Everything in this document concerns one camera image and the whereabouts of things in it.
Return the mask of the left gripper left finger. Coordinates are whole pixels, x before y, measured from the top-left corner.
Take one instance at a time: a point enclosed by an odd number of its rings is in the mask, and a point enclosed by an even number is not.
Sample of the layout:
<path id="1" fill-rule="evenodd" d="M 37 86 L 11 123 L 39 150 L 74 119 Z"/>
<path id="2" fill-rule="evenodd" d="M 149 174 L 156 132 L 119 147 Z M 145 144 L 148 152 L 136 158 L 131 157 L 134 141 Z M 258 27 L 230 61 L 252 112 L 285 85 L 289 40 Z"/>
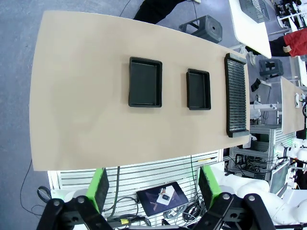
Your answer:
<path id="1" fill-rule="evenodd" d="M 72 198 L 50 199 L 37 226 L 38 230 L 72 230 L 75 225 L 85 225 L 88 230 L 111 230 L 102 216 L 109 181 L 104 168 L 96 169 L 86 195 Z"/>

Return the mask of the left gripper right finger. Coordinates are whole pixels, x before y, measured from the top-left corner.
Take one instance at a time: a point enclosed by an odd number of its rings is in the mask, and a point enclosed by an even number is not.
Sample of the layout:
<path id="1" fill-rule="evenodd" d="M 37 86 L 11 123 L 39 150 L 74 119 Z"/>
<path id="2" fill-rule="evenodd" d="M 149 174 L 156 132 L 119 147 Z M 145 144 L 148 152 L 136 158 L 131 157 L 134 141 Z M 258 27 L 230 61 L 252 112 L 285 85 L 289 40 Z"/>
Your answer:
<path id="1" fill-rule="evenodd" d="M 194 230 L 274 230 L 275 225 L 258 194 L 242 198 L 222 192 L 210 166 L 200 169 L 199 187 L 206 213 Z"/>

